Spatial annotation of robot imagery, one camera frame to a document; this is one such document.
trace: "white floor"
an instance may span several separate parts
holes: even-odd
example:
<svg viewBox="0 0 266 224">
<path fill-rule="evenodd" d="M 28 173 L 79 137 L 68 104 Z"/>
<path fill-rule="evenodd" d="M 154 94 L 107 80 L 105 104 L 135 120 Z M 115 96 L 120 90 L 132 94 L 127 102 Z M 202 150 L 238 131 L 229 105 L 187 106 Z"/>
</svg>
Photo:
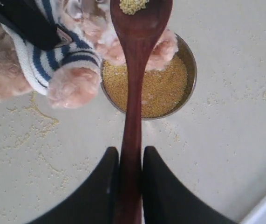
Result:
<svg viewBox="0 0 266 224">
<path fill-rule="evenodd" d="M 174 0 L 170 27 L 192 49 L 198 82 L 181 111 L 143 123 L 143 145 L 156 146 L 190 190 L 239 222 L 266 194 L 266 2 Z M 121 145 L 124 116 L 103 93 L 78 110 L 36 102 L 49 117 L 30 96 L 0 104 L 0 224 L 51 209 L 107 146 Z"/>
</svg>

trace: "yellow millet grain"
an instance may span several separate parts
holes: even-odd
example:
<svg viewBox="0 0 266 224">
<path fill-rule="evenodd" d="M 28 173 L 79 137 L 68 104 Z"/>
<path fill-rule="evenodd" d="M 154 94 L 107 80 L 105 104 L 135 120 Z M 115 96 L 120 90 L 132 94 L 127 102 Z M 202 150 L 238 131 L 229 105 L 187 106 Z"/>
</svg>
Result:
<svg viewBox="0 0 266 224">
<path fill-rule="evenodd" d="M 119 6 L 123 13 L 134 15 L 139 10 L 145 9 L 148 2 L 149 0 L 120 0 Z"/>
<path fill-rule="evenodd" d="M 112 101 L 126 111 L 127 67 L 103 65 L 103 85 Z M 187 85 L 187 69 L 175 55 L 164 71 L 147 71 L 142 86 L 142 117 L 154 118 L 170 112 L 182 99 Z"/>
</svg>

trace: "metal bowl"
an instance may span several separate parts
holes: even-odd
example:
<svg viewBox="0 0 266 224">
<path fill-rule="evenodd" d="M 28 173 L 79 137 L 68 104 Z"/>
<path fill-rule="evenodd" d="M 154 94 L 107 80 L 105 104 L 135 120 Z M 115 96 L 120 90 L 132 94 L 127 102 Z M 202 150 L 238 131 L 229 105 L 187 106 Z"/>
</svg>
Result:
<svg viewBox="0 0 266 224">
<path fill-rule="evenodd" d="M 153 117 L 153 118 L 147 118 L 147 117 L 142 117 L 142 120 L 156 120 L 156 119 L 162 119 L 165 117 L 168 117 L 174 113 L 176 113 L 177 111 L 179 111 L 185 104 L 186 102 L 190 99 L 195 85 L 196 85 L 196 80 L 197 80 L 197 66 L 196 66 L 196 62 L 195 62 L 195 58 L 193 53 L 191 52 L 191 49 L 189 48 L 189 46 L 186 44 L 186 42 L 177 35 L 177 41 L 178 41 L 178 52 L 177 55 L 178 57 L 184 62 L 186 68 L 187 68 L 187 86 L 186 89 L 184 91 L 184 95 L 181 99 L 181 101 L 168 113 L 158 116 L 158 117 Z M 101 87 L 102 90 L 105 94 L 105 96 L 107 97 L 107 99 L 110 101 L 110 103 L 116 108 L 118 109 L 120 112 L 125 114 L 125 111 L 120 109 L 114 102 L 113 100 L 110 98 L 109 94 L 107 93 L 104 83 L 101 83 Z"/>
</svg>

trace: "plush teddy bear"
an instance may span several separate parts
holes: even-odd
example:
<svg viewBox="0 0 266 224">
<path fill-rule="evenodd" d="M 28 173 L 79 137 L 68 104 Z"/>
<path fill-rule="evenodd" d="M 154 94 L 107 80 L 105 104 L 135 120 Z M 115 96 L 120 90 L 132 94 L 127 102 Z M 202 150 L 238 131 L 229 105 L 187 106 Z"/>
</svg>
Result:
<svg viewBox="0 0 266 224">
<path fill-rule="evenodd" d="M 36 4 L 50 23 L 67 30 L 73 42 L 45 52 L 0 24 L 0 102 L 35 90 L 52 107 L 82 106 L 98 93 L 102 59 L 125 64 L 109 0 L 36 0 Z M 164 69 L 177 51 L 176 36 L 166 29 L 146 70 Z"/>
</svg>

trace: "striped sweater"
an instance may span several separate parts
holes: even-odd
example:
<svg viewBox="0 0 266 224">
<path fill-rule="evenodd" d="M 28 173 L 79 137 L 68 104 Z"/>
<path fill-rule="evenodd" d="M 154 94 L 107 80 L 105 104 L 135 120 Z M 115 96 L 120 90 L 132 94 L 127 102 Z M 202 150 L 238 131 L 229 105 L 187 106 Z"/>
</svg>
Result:
<svg viewBox="0 0 266 224">
<path fill-rule="evenodd" d="M 35 0 L 50 24 L 63 27 L 58 15 L 57 0 Z M 49 81 L 60 67 L 88 68 L 100 75 L 101 58 L 95 53 L 93 45 L 84 38 L 80 30 L 68 31 L 73 42 L 51 51 L 42 51 L 23 40 L 18 34 L 2 25 L 12 37 L 20 66 L 26 80 L 34 90 L 42 95 L 47 94 Z"/>
</svg>

